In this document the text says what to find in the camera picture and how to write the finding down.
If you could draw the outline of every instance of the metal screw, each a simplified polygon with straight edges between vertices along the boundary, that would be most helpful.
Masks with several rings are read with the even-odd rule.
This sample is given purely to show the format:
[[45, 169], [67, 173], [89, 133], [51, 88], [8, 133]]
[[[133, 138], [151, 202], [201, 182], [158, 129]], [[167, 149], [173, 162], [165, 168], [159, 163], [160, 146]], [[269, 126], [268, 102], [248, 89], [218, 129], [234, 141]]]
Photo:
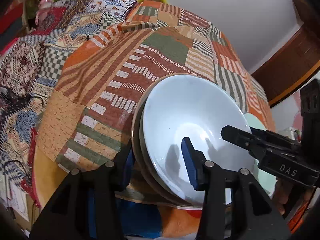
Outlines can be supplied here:
[[214, 162], [212, 161], [205, 161], [204, 163], [205, 166], [209, 167], [209, 168], [212, 168], [214, 166]]
[[106, 162], [105, 166], [108, 167], [108, 168], [111, 168], [115, 165], [115, 163], [113, 161], [108, 161]]
[[73, 169], [70, 173], [71, 175], [77, 175], [79, 173], [79, 169]]
[[240, 170], [240, 172], [241, 172], [243, 175], [248, 175], [248, 174], [250, 173], [250, 171], [249, 171], [248, 169], [246, 169], [246, 168], [242, 168], [242, 169]]

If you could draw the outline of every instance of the stacked bowl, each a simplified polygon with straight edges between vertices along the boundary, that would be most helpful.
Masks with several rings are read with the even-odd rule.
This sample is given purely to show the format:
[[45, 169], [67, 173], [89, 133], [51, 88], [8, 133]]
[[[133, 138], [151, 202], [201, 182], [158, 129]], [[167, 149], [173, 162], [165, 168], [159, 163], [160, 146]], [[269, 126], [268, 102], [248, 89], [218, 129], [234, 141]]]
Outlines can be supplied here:
[[[254, 116], [249, 119], [251, 126], [263, 126]], [[251, 132], [235, 101], [216, 84], [189, 74], [158, 79], [140, 98], [132, 122], [133, 152], [143, 177], [175, 205], [201, 207], [204, 192], [195, 191], [189, 182], [181, 152], [184, 137], [224, 169], [257, 170], [248, 151], [221, 138], [226, 125]], [[269, 184], [270, 179], [272, 187], [275, 178], [268, 178]], [[226, 204], [230, 202], [231, 192], [226, 189]]]

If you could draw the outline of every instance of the pink bunny toy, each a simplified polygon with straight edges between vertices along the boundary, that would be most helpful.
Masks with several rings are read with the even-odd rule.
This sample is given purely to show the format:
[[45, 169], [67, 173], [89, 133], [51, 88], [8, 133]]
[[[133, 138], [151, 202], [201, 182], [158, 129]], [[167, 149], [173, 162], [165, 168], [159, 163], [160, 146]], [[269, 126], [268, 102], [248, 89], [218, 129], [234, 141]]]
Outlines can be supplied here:
[[35, 24], [36, 25], [40, 25], [42, 23], [42, 21], [47, 17], [48, 12], [51, 9], [51, 6], [53, 4], [53, 0], [41, 0], [38, 8], [39, 10], [37, 11], [37, 15], [36, 15], [36, 20], [35, 20]]

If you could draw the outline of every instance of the brown wooden furniture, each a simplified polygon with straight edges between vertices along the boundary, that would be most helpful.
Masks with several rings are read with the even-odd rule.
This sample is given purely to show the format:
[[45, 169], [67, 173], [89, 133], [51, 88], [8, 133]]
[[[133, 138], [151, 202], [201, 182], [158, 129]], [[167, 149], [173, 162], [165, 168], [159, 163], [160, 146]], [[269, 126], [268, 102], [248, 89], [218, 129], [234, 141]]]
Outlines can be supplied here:
[[320, 21], [305, 0], [293, 0], [304, 22], [295, 35], [252, 76], [274, 106], [320, 70]]

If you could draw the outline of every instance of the mint green object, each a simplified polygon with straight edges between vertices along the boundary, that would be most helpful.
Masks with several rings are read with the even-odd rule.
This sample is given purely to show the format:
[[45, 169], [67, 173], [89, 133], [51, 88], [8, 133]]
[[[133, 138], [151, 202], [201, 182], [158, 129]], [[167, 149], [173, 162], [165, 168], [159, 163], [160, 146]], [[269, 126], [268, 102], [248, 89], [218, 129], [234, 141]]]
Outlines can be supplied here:
[[[248, 113], [248, 114], [244, 114], [244, 117], [246, 118], [250, 127], [264, 130], [264, 131], [266, 130], [266, 127], [255, 115]], [[259, 161], [256, 159], [252, 174], [256, 178], [256, 180], [260, 183], [260, 185], [263, 187], [263, 189], [267, 192], [269, 197], [271, 197], [273, 192], [275, 191], [275, 185], [277, 181], [276, 176], [273, 176], [263, 170], [260, 170], [258, 168], [258, 163]]]

